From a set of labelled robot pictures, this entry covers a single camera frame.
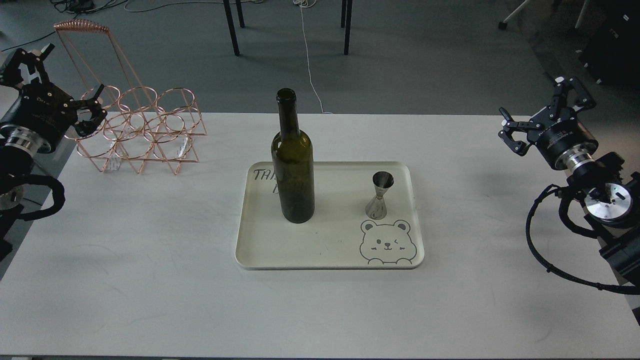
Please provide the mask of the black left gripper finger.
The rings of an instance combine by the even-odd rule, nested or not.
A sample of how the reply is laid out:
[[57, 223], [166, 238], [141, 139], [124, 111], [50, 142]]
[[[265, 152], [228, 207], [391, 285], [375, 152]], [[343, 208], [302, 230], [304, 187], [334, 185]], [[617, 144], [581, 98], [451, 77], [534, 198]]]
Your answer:
[[[67, 139], [84, 139], [95, 134], [106, 118], [107, 111], [103, 109], [99, 98], [105, 89], [105, 84], [94, 87], [89, 98], [66, 100], [66, 111], [70, 113], [70, 129], [73, 128], [77, 137], [72, 137], [70, 129], [66, 132]], [[88, 119], [80, 119], [78, 112], [89, 113]]]
[[52, 43], [41, 50], [25, 51], [18, 48], [5, 59], [0, 68], [0, 84], [13, 89], [21, 89], [25, 85], [51, 84], [44, 61], [55, 48]]

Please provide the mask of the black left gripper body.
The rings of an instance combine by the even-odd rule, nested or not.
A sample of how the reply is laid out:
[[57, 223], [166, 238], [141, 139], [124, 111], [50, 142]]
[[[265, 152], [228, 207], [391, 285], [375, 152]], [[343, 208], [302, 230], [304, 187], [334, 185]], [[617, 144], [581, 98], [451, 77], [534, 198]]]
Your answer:
[[43, 139], [39, 153], [57, 149], [67, 130], [77, 121], [68, 104], [71, 96], [54, 84], [26, 84], [1, 119], [1, 135], [8, 138], [13, 130], [24, 128]]

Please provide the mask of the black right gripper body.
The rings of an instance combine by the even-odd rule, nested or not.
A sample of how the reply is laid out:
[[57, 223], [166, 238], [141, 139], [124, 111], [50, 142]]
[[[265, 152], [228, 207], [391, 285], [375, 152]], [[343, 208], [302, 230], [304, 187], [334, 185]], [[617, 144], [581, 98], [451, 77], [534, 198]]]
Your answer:
[[576, 145], [585, 146], [590, 155], [597, 150], [599, 142], [578, 120], [573, 109], [564, 108], [560, 110], [559, 116], [550, 116], [550, 109], [544, 108], [530, 118], [531, 123], [540, 126], [529, 131], [529, 142], [553, 170], [568, 168], [560, 158]]

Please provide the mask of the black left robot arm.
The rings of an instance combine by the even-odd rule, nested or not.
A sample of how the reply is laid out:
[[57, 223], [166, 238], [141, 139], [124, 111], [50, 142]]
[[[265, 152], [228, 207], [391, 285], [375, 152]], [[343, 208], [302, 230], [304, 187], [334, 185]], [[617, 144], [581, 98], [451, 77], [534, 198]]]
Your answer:
[[[44, 61], [54, 50], [16, 49], [1, 66], [1, 85], [17, 91], [17, 98], [1, 118], [0, 193], [1, 236], [15, 221], [34, 221], [56, 214], [66, 202], [62, 183], [52, 175], [34, 174], [36, 154], [57, 150], [69, 128], [80, 137], [94, 134], [106, 118], [99, 97], [105, 86], [99, 84], [89, 98], [75, 99], [50, 80]], [[48, 187], [53, 204], [24, 212], [25, 186]]]

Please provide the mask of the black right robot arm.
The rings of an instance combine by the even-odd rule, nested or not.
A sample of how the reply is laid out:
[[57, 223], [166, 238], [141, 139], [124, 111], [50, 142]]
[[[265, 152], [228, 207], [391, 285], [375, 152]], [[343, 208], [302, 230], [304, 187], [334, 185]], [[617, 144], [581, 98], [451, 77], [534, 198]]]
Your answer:
[[[516, 121], [501, 107], [498, 136], [519, 157], [535, 147], [554, 171], [567, 171], [567, 185], [548, 185], [534, 200], [525, 221], [525, 237], [534, 258], [565, 280], [617, 294], [639, 294], [639, 173], [623, 183], [624, 159], [616, 152], [594, 158], [599, 142], [578, 114], [596, 106], [577, 77], [558, 77], [549, 105], [527, 121]], [[535, 248], [531, 224], [537, 209], [556, 196], [558, 218], [572, 233], [603, 242], [599, 255], [627, 285], [602, 284], [574, 276], [551, 264]]]

